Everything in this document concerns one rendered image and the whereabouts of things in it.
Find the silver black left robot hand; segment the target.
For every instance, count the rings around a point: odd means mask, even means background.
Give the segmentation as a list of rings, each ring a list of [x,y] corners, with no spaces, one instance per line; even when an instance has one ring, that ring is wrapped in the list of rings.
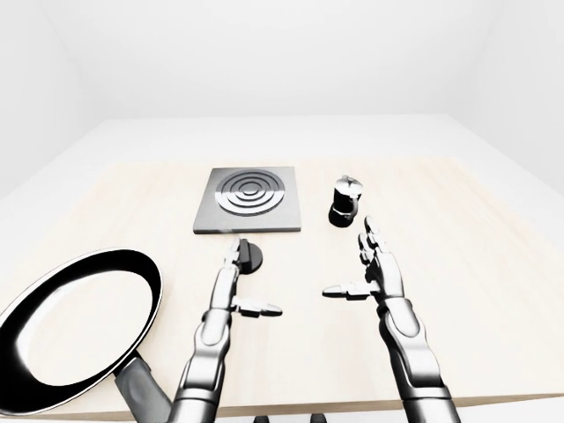
[[[219,270],[212,290],[210,308],[224,309],[229,313],[235,312],[252,318],[282,316],[283,310],[277,306],[237,296],[238,279],[240,275],[244,275],[240,273],[237,265],[240,239],[234,240],[224,258],[224,264]]]

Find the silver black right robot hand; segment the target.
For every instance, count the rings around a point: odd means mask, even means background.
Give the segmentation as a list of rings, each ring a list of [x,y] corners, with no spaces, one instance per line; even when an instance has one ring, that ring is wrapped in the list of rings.
[[[364,282],[352,282],[323,289],[327,298],[345,298],[348,301],[363,301],[374,297],[377,302],[404,297],[404,285],[395,256],[375,224],[366,216],[365,231],[358,235],[360,261],[365,266]]]

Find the round black stove knob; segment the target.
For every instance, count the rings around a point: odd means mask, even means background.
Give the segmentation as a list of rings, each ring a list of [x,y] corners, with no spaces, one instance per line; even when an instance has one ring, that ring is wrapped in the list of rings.
[[[237,265],[240,273],[249,275],[257,271],[263,264],[262,250],[248,239],[240,239]]]

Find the flat dark stove plate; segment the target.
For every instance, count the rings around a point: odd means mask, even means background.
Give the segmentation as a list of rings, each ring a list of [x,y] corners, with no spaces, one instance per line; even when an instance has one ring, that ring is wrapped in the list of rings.
[[[195,234],[299,232],[293,167],[216,167],[193,224]]]

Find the black silver moka pot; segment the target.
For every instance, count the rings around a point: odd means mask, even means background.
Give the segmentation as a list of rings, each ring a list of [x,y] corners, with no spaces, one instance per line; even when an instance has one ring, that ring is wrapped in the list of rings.
[[[348,175],[343,175],[334,185],[329,221],[336,227],[348,227],[358,213],[363,185]]]

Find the black frying pan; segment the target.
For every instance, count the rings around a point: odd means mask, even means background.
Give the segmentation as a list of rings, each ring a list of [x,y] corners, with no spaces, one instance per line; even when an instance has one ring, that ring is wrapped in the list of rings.
[[[0,313],[0,415],[55,409],[114,379],[124,397],[150,392],[148,416],[167,399],[137,348],[162,297],[157,264],[131,249],[104,249],[65,263]]]

